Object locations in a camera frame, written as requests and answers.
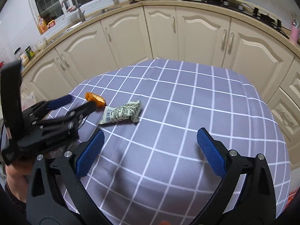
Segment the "left hand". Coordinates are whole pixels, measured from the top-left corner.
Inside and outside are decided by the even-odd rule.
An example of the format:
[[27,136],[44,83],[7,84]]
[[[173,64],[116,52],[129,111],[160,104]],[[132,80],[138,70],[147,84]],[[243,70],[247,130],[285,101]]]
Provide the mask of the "left hand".
[[19,161],[16,160],[10,165],[5,166],[7,174],[7,184],[10,188],[11,193],[21,202],[26,203],[27,190],[29,182],[26,176],[31,175],[34,160],[29,161]]

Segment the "right hand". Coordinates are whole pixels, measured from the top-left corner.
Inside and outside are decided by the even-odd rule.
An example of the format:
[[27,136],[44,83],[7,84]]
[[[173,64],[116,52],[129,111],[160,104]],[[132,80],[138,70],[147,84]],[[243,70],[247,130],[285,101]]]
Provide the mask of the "right hand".
[[171,223],[166,220],[163,220],[159,223],[159,225],[171,225]]

